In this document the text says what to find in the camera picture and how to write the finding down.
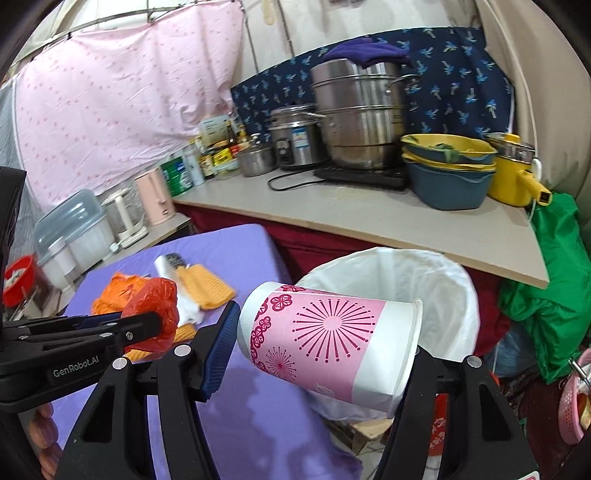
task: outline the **electric kettle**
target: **electric kettle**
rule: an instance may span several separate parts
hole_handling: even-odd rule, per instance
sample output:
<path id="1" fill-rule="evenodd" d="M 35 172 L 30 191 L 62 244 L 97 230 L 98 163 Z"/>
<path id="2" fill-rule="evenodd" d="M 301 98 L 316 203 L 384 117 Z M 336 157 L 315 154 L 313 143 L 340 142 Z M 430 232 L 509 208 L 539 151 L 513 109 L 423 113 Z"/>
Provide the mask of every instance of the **electric kettle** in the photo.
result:
<path id="1" fill-rule="evenodd" d="M 131 200 L 130 192 L 129 188 L 117 190 L 102 203 L 121 248 L 127 248 L 148 235 L 144 211 Z"/>
<path id="2" fill-rule="evenodd" d="M 152 225 L 170 220 L 176 210 L 160 168 L 156 167 L 135 178 L 139 197 Z"/>

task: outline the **pink paper cup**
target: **pink paper cup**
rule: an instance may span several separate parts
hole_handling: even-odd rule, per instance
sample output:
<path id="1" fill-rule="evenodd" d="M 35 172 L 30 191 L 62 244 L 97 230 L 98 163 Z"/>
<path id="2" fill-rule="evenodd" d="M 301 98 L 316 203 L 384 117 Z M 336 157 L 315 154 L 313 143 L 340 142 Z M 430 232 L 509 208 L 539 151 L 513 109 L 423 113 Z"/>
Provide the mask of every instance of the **pink paper cup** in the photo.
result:
<path id="1" fill-rule="evenodd" d="M 238 345 L 266 373 L 392 417 L 422 316 L 419 299 L 362 299 L 267 282 L 244 304 Z"/>

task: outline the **yellow handle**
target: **yellow handle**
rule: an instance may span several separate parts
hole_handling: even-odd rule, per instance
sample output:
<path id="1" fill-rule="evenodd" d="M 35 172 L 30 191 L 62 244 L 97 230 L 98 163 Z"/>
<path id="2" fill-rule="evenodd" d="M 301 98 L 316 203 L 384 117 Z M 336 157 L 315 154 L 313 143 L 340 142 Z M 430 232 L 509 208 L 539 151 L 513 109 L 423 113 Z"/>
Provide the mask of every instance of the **yellow handle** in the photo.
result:
<path id="1" fill-rule="evenodd" d="M 537 181 L 528 170 L 516 172 L 517 180 L 531 194 L 531 196 L 542 206 L 547 206 L 552 202 L 552 192 Z"/>

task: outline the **green can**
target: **green can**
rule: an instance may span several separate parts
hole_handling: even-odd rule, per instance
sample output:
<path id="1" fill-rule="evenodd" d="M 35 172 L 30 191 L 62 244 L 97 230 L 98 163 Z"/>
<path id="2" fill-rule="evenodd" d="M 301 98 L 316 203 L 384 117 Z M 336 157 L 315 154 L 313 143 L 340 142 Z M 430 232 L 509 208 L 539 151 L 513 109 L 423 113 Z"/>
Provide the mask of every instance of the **green can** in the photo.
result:
<path id="1" fill-rule="evenodd" d="M 181 193 L 185 193 L 193 187 L 193 182 L 191 181 L 189 173 L 185 169 L 182 157 L 169 160 L 160 165 L 160 168 L 164 174 L 164 179 L 166 180 L 166 185 L 168 185 L 170 194 L 173 197 L 181 195 Z"/>

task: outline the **small pot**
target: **small pot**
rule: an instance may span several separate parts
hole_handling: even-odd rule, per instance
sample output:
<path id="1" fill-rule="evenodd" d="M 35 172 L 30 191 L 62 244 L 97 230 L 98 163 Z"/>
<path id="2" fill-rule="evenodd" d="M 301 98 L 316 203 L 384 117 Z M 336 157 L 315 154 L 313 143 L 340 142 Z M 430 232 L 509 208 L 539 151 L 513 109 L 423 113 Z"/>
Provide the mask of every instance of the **small pot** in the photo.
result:
<path id="1" fill-rule="evenodd" d="M 552 192 L 540 183 L 542 163 L 535 157 L 533 145 L 512 134 L 493 133 L 485 138 L 498 150 L 489 197 L 514 207 L 525 207 L 532 199 L 540 205 L 549 205 Z"/>
<path id="2" fill-rule="evenodd" d="M 236 154 L 238 167 L 245 177 L 264 175 L 277 168 L 273 145 L 263 143 L 248 147 Z"/>

